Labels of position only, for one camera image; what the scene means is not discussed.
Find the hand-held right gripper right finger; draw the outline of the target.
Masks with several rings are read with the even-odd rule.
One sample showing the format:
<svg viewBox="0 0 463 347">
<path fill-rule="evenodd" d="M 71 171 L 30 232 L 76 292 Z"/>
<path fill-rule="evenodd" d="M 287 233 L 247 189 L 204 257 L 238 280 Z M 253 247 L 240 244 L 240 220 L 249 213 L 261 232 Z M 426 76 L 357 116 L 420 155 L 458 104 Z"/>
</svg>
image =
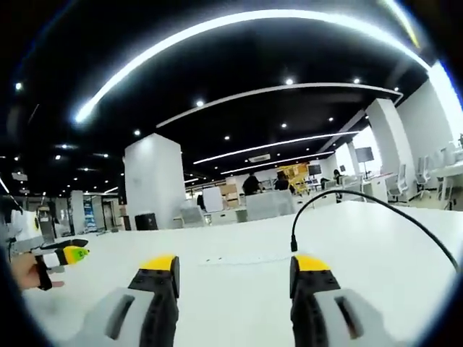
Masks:
<svg viewBox="0 0 463 347">
<path fill-rule="evenodd" d="M 323 261 L 297 254 L 290 263 L 290 318 L 296 346 L 392 346 L 381 313 L 342 288 Z"/>
</svg>

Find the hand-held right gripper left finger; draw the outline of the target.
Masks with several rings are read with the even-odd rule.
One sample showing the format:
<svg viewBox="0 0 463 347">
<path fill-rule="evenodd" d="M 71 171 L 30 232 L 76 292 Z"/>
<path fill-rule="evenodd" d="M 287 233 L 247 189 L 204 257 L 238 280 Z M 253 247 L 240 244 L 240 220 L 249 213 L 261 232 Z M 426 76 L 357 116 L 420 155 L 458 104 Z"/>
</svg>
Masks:
<svg viewBox="0 0 463 347">
<path fill-rule="evenodd" d="M 179 309 L 179 258 L 155 257 L 126 288 L 116 288 L 86 315 L 73 346 L 173 346 Z"/>
</svg>

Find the person's left hand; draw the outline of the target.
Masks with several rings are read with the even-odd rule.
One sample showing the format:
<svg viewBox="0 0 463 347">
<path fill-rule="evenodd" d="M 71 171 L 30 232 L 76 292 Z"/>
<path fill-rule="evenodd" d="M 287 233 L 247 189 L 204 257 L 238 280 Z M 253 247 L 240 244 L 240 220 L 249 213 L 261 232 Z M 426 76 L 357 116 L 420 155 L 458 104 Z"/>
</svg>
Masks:
<svg viewBox="0 0 463 347">
<path fill-rule="evenodd" d="M 41 286 L 37 264 L 35 255 L 32 253 L 23 253 L 11 258 L 11 271 L 21 290 Z"/>
</svg>

